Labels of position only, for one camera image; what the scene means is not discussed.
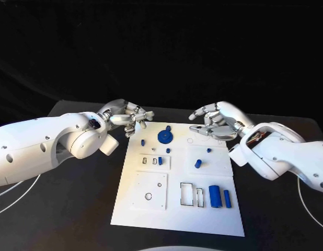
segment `white board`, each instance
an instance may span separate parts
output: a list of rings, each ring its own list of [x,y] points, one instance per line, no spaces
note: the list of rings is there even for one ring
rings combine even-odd
[[[161,144],[157,141],[157,133],[165,129],[165,126],[171,126],[173,141],[168,144]],[[188,126],[188,124],[147,122],[147,129],[137,127],[135,134],[128,140],[111,225],[245,236],[224,142],[193,133]],[[204,154],[203,147],[204,151],[210,148],[212,152]],[[153,170],[153,168],[144,169],[142,166],[140,167],[137,163],[141,160],[141,154],[168,156],[170,169]],[[204,164],[209,164],[207,170],[206,168],[201,169],[207,167],[203,164],[197,170],[193,170],[196,157],[203,158]],[[163,204],[157,201],[160,209],[157,209],[158,206],[148,209],[145,206],[135,207],[135,204],[132,205],[132,201],[135,201],[135,184],[140,183],[137,182],[137,173],[140,172],[167,175],[167,186],[161,186],[165,188],[163,207]],[[180,205],[181,182],[191,183],[193,206]],[[154,189],[155,181],[151,181],[150,184],[150,189]],[[222,208],[210,207],[210,185],[217,185],[220,188]],[[142,203],[145,200],[144,193],[148,191],[147,186],[142,186],[144,188],[138,193],[138,199]],[[203,207],[197,207],[196,188],[203,189]],[[224,207],[223,190],[229,190],[230,209]]]

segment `round hole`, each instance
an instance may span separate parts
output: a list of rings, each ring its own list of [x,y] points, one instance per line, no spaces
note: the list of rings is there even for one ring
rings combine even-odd
[[[42,152],[46,151],[46,145],[45,145],[43,143],[39,145],[39,148],[40,148],[40,151],[42,151]]]
[[[144,198],[145,198],[145,200],[151,200],[151,194],[147,193],[147,194],[144,195]]]
[[[6,155],[6,160],[7,160],[9,163],[13,162],[13,158],[11,158],[11,155],[10,155],[10,154]]]

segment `white mounting plate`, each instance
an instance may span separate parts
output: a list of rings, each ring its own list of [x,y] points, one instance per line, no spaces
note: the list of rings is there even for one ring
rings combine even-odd
[[[131,209],[164,210],[167,174],[135,172]]]
[[[157,133],[165,129],[165,126],[171,127],[173,141],[168,144],[161,144],[157,141]],[[243,236],[233,177],[190,174],[184,166],[190,145],[207,146],[212,150],[220,147],[226,150],[224,142],[193,133],[188,130],[188,126],[188,124],[147,122],[145,129],[137,127],[135,134],[128,140],[111,225]],[[140,166],[135,165],[140,154],[170,156],[170,170],[154,171],[154,173],[167,174],[167,201],[164,210],[135,210],[129,206],[134,198],[135,173],[140,170]],[[180,205],[181,182],[193,184],[193,207]],[[230,209],[224,207],[222,193],[223,207],[210,207],[210,185],[217,185],[220,191],[229,190]],[[196,188],[203,189],[203,208],[197,207]]]
[[[200,168],[196,168],[197,159],[201,160]],[[226,147],[188,145],[184,165],[190,174],[233,176]]]
[[[158,157],[161,157],[163,164],[158,164]],[[135,166],[140,170],[150,170],[150,171],[168,171],[170,170],[170,156],[163,155],[151,155],[151,154],[140,154]]]

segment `blue disc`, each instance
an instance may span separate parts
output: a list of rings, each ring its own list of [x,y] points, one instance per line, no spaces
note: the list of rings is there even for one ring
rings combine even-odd
[[[157,140],[161,144],[168,144],[173,140],[173,134],[167,130],[161,130],[157,134]]]

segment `robotic hand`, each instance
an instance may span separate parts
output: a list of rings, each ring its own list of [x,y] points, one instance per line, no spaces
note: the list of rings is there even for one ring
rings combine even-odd
[[[305,142],[278,123],[255,125],[243,112],[224,101],[199,108],[188,119],[200,115],[204,115],[204,127],[190,126],[193,132],[224,141],[240,136],[239,144],[229,150],[229,157],[239,166],[248,163],[269,180],[289,171],[323,192],[323,141]]]
[[[95,112],[68,113],[17,122],[0,127],[0,186],[26,180],[70,157],[85,158],[98,149],[106,155],[118,146],[106,134],[125,126],[125,136],[134,134],[135,122],[145,128],[145,112],[124,99],[111,101]]]

